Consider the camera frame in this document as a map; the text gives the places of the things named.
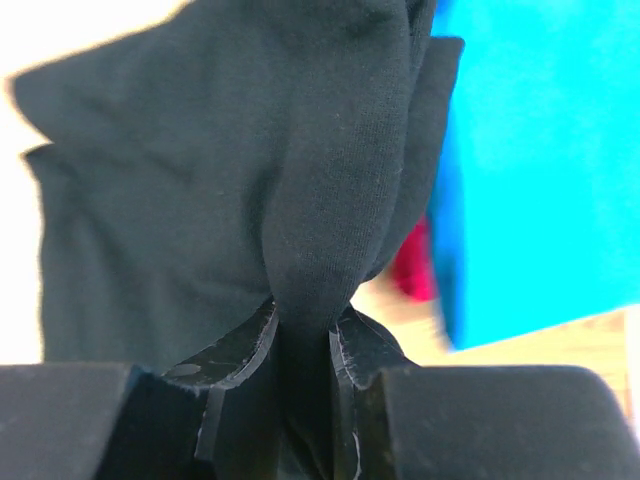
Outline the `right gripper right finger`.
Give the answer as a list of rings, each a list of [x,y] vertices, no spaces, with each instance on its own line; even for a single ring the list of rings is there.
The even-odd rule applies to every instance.
[[[348,310],[329,333],[338,479],[635,479],[609,387],[577,366],[428,366]]]

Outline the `black t-shirt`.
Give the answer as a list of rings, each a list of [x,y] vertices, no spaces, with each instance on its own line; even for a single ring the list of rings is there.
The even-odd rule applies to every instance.
[[[165,370],[273,300],[284,416],[333,475],[329,328],[426,210],[464,42],[432,1],[192,1],[15,74],[46,143],[47,362]]]

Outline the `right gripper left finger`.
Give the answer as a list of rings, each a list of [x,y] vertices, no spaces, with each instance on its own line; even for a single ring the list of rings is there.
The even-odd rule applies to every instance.
[[[5,479],[273,479],[272,302],[164,374],[126,363],[1,370]]]

